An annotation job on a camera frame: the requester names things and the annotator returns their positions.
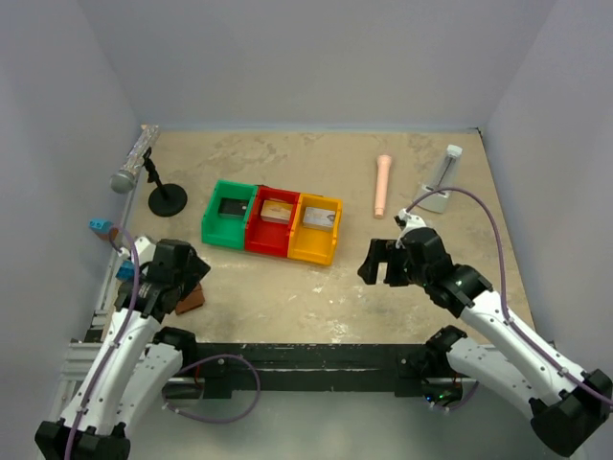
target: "peach colored tube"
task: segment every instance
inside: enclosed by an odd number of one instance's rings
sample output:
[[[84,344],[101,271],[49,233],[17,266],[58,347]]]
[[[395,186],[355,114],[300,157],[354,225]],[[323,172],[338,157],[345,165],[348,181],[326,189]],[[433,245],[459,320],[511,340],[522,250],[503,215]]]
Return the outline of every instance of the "peach colored tube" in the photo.
[[[387,198],[387,180],[390,176],[392,157],[390,155],[379,155],[376,158],[376,165],[378,171],[376,173],[375,217],[383,219],[385,200]]]

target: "microphone stand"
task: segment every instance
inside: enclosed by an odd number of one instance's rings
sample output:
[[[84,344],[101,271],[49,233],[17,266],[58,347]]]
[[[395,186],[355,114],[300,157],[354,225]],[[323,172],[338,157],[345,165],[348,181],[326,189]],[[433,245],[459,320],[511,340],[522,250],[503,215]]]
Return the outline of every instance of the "microphone stand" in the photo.
[[[147,149],[143,159],[143,166],[148,173],[147,182],[155,182],[157,188],[149,195],[149,209],[156,216],[169,218],[179,214],[188,202],[188,194],[185,189],[176,184],[163,184],[160,180],[160,174],[155,169],[153,161],[151,161],[151,147]]]

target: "blue object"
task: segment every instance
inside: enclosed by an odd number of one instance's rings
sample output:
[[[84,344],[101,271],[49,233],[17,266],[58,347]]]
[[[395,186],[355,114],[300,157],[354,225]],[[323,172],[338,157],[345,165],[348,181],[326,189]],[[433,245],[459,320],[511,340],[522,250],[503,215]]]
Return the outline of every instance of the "blue object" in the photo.
[[[113,222],[104,218],[92,218],[89,221],[89,229],[98,235],[108,235],[112,226]]]
[[[134,278],[134,264],[131,261],[124,261],[117,270],[115,278],[119,281],[128,281]]]

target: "floor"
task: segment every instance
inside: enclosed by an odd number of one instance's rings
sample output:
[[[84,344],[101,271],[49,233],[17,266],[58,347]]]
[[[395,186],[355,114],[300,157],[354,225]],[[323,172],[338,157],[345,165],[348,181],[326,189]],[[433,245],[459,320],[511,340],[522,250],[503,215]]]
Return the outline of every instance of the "floor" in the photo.
[[[129,228],[155,239],[190,242],[212,266],[203,280],[206,304],[165,325],[193,331],[200,341],[415,343],[454,324],[486,340],[434,306],[418,287],[365,286],[356,275],[371,238],[397,238],[393,216],[415,197],[448,144],[464,149],[456,185],[477,194],[500,224],[509,303],[528,324],[511,242],[477,132],[163,132],[152,159],[166,182],[188,192],[186,208],[158,218],[147,207],[151,184],[136,197]],[[373,217],[375,159],[394,157],[383,220]],[[200,221],[220,178],[265,184],[343,200],[332,266],[265,257],[204,244]],[[499,288],[493,232],[478,205],[453,195],[442,215],[418,214],[442,236],[454,262],[473,265]]]

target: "marble tabletop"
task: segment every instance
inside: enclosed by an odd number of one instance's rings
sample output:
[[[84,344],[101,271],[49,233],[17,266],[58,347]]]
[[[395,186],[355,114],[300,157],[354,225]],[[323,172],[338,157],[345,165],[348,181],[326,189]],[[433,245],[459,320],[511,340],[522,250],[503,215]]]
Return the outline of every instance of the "marble tabletop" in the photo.
[[[155,239],[190,242],[212,266],[203,280],[204,307],[174,314],[164,324],[192,331],[199,341],[305,343],[418,343],[453,324],[487,342],[418,287],[365,286],[356,270],[371,238],[397,238],[393,216],[415,197],[446,146],[464,149],[456,185],[479,196],[503,238],[511,308],[532,317],[479,134],[475,132],[162,132],[154,160],[162,180],[183,186],[186,208],[172,218],[148,209],[152,184],[135,197],[129,229]],[[379,154],[394,158],[385,219],[373,215]],[[332,266],[307,264],[211,246],[200,221],[218,179],[343,200]],[[474,266],[499,288],[493,232],[470,198],[455,194],[447,210],[417,214],[443,238],[454,262]]]

